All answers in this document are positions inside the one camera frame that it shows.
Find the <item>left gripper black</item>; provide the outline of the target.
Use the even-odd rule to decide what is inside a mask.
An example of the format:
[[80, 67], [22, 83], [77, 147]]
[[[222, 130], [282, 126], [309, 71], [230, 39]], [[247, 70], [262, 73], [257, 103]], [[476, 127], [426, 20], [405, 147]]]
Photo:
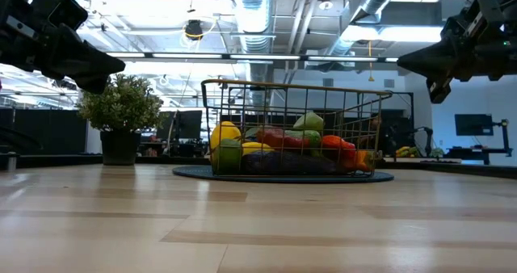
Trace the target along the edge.
[[125, 63], [78, 36], [67, 26], [52, 29], [42, 44], [43, 0], [1, 0], [1, 63], [26, 71], [77, 79], [82, 90], [100, 95], [108, 76]]

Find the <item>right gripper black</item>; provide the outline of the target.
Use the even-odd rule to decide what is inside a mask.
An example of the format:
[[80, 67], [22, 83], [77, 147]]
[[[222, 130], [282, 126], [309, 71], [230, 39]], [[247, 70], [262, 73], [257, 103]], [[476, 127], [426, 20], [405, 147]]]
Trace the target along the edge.
[[450, 82], [474, 76], [497, 81], [516, 73], [516, 36], [503, 31], [501, 15], [477, 14], [471, 19], [455, 15], [447, 20], [442, 40], [398, 58], [397, 66], [427, 78], [432, 103], [442, 103], [451, 92]]

